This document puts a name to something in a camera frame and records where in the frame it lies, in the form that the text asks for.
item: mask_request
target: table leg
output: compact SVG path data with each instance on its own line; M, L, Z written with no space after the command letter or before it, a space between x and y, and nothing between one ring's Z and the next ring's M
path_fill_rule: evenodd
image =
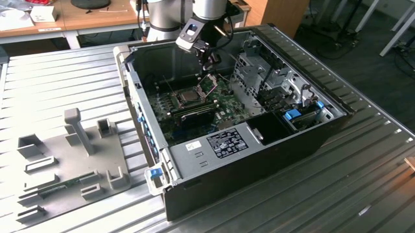
M80 48L80 44L77 41L77 31L65 31L64 32L64 37L66 38L68 44L70 49L78 49Z
M392 31L395 32L400 26L400 24L403 23L404 19L407 18L407 16L409 15L411 11L413 10L415 7L415 2L411 4L409 8L407 9L407 11L404 12L403 16L400 17L397 23L395 24Z
M408 21L403 24L400 30L397 31L396 35L393 36L393 38L391 39L389 43L387 44L387 46L384 47L384 49L380 52L380 56L384 56L388 51L391 50L392 46L395 45L396 41L399 40L399 38L401 37L404 31L408 29L409 25L412 24L415 20L415 12L412 13Z
M329 4L329 0L325 0L324 3L323 3L323 7L321 7L321 10L319 12L319 15L317 15L317 18L316 18L316 24L319 24L321 18L323 18L323 15L325 13L325 10L327 10L327 7L328 7L328 4Z
M379 0L375 0L373 3L371 4L369 8L368 8L368 11L365 12L365 14L363 16L363 19L361 19L361 21L356 27L355 32L359 32L361 30L361 28L364 27L365 23L368 22L368 18L371 17L371 14L375 11L377 4L379 4Z
M335 14L331 17L331 22L336 22L337 21L337 18L339 18L340 13L341 13L341 11L344 9L345 3L347 3L347 0L341 0L341 2L339 4L339 7L337 7L337 10L336 10Z

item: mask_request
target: white sticker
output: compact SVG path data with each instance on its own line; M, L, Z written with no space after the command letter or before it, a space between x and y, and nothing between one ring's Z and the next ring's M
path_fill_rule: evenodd
M190 150L193 150L193 149L196 149L196 148L198 148L198 147L201 147L201 144L200 144L198 141L194 141L194 142L188 143L188 144L185 145L186 151L190 151Z
M37 31L40 32L50 32L50 31L60 31L61 28L44 28L44 29L38 29Z

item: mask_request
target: desk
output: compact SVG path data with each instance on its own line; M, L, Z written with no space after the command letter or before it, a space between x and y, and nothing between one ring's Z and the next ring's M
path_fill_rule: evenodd
M78 35L137 28L137 17L129 5L129 0L112 0L108 8L92 10L88 14L85 14L86 10L72 6L69 0L60 1L64 9L65 38L70 49L80 48L76 38Z
M69 0L57 0L53 6L58 13L56 22L0 32L0 44L65 37L70 49L77 49L78 35L137 28L137 17L128 0L112 0L108 7L108 11L126 12L100 12L106 10L102 8L85 14L86 10L72 6Z
M1 31L0 44L62 37L62 31L65 31L65 23L62 17L61 2L54 2L53 6L57 11L56 22L34 23L33 27Z

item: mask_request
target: motherboard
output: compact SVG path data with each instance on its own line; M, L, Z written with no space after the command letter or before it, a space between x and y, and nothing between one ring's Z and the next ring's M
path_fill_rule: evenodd
M249 114L230 89L230 77L205 75L196 86L148 96L169 146L232 127Z

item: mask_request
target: label sticker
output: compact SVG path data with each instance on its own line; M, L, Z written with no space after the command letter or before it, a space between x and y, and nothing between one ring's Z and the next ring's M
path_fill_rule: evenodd
M38 29L37 31L40 32L50 32L50 31L60 31L61 28L44 28L44 29Z
M206 141L212 146L217 158L220 159L248 148L248 145L236 129L230 129L212 137L208 137Z
M190 150L193 150L193 149L196 149L196 148L198 148L198 147L201 147L201 144L200 144L198 141L194 141L194 142L188 143L188 144L185 145L186 151L190 151Z

